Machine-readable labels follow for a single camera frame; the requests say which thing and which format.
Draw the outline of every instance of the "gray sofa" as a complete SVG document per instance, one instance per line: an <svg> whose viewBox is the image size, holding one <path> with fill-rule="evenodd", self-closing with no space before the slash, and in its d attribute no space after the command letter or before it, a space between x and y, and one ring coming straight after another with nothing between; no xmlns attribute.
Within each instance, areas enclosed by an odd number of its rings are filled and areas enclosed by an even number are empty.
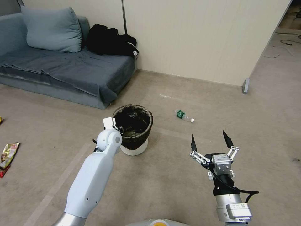
<svg viewBox="0 0 301 226"><path fill-rule="evenodd" d="M85 17L78 20L83 48L62 53L29 47L21 13L1 16L0 83L105 109L136 71L136 59L88 51L89 24Z"/></svg>

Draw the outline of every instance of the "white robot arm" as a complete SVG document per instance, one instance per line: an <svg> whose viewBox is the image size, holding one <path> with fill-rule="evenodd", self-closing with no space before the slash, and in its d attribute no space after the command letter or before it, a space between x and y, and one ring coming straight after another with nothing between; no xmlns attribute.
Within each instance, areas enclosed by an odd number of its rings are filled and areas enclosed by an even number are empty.
<svg viewBox="0 0 301 226"><path fill-rule="evenodd" d="M103 120L105 130L97 137L96 151L89 155L70 187L63 215L53 226L83 226L97 206L113 169L113 157L122 143L112 118Z"/></svg>

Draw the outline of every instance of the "trash can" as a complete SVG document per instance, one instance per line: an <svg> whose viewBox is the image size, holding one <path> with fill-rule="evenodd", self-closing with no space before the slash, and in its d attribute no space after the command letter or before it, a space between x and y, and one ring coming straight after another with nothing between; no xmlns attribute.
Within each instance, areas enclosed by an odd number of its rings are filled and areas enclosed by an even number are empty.
<svg viewBox="0 0 301 226"><path fill-rule="evenodd" d="M153 115L140 105L125 105L113 113L116 126L122 132L120 149L127 155L138 155L145 151L153 125Z"/></svg>

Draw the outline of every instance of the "white wall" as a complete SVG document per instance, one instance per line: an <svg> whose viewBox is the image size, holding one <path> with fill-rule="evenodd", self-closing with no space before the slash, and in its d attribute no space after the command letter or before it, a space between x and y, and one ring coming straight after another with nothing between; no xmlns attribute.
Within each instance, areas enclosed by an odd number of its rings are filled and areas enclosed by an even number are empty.
<svg viewBox="0 0 301 226"><path fill-rule="evenodd" d="M23 0L32 8L61 9L72 7L76 15L88 18L90 26L103 24L124 33L121 0Z"/></svg>
<svg viewBox="0 0 301 226"><path fill-rule="evenodd" d="M90 25L124 32L121 0L23 0L36 8L72 6ZM290 0L124 0L138 68L242 85Z"/></svg>

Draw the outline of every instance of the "blue pillow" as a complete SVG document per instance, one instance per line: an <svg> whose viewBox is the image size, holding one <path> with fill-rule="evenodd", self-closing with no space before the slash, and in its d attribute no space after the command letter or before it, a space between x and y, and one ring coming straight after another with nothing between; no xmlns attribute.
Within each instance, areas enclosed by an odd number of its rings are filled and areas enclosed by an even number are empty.
<svg viewBox="0 0 301 226"><path fill-rule="evenodd" d="M21 6L27 27L27 44L60 52L79 52L82 32L71 7L60 10L31 9Z"/></svg>

